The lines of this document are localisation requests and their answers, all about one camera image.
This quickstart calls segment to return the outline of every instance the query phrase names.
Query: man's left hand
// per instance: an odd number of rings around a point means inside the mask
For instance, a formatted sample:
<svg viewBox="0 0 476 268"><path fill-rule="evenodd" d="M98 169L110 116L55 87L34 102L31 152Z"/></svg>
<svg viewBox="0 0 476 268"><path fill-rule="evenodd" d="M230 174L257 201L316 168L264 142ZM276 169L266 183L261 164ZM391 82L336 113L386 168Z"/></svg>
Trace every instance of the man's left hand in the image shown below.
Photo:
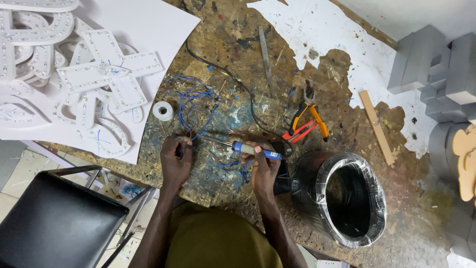
<svg viewBox="0 0 476 268"><path fill-rule="evenodd" d="M192 141L185 136L172 134L165 138L160 151L160 162L164 183L161 189L165 192L179 193L180 186L187 179L192 167Z"/></svg>

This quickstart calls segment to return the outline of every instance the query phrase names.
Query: white wall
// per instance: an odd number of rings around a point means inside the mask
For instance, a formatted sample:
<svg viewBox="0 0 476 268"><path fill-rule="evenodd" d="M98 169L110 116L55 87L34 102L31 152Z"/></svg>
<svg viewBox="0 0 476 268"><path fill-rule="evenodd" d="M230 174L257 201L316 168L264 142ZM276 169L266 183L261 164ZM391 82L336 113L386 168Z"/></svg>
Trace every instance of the white wall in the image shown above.
<svg viewBox="0 0 476 268"><path fill-rule="evenodd" d="M444 33L447 41L476 32L475 0L338 1L396 41L428 24Z"/></svg>

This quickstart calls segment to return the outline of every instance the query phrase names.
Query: white spool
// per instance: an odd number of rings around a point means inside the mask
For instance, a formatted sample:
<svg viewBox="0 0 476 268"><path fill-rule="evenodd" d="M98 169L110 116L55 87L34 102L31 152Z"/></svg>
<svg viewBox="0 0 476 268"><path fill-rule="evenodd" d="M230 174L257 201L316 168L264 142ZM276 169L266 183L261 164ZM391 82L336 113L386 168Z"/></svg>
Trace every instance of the white spool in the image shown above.
<svg viewBox="0 0 476 268"><path fill-rule="evenodd" d="M152 113L161 121L169 121L174 117L174 109L168 102L158 102L154 104Z"/></svg>

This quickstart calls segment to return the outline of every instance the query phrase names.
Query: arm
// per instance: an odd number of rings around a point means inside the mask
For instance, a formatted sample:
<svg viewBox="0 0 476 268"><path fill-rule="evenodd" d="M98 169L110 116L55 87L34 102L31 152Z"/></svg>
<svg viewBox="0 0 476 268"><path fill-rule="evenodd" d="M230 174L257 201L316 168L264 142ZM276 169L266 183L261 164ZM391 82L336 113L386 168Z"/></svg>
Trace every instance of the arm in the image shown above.
<svg viewBox="0 0 476 268"><path fill-rule="evenodd" d="M258 200L259 211L263 219L266 237L279 254L284 268L307 268L306 260L293 238L274 199L273 185L281 161L267 159L261 147L274 151L269 144L248 143L255 146L255 162L251 173L251 185Z"/></svg>
<svg viewBox="0 0 476 268"><path fill-rule="evenodd" d="M175 154L178 146L183 148L181 159ZM192 163L192 142L190 139L177 137L174 134L167 137L160 151L160 162L164 183L160 188L159 201L136 254L130 261L130 268L156 268L165 265L173 199L190 173Z"/></svg>

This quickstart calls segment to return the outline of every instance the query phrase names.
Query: person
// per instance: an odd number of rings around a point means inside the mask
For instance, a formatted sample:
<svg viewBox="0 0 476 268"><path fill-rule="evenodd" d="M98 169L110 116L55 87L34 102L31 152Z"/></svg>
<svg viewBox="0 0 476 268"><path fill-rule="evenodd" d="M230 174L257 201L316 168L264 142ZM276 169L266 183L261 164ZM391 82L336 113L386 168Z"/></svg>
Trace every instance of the person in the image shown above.
<svg viewBox="0 0 476 268"><path fill-rule="evenodd" d="M242 160L253 161L251 185L266 235L246 219L219 208L187 202L173 210L174 197L192 167L192 141L172 135L160 151L159 201L130 268L307 267L274 199L281 162L265 158L263 149L274 150L270 144L246 143L254 147L255 155L243 154ZM181 157L177 156L180 148Z"/></svg>

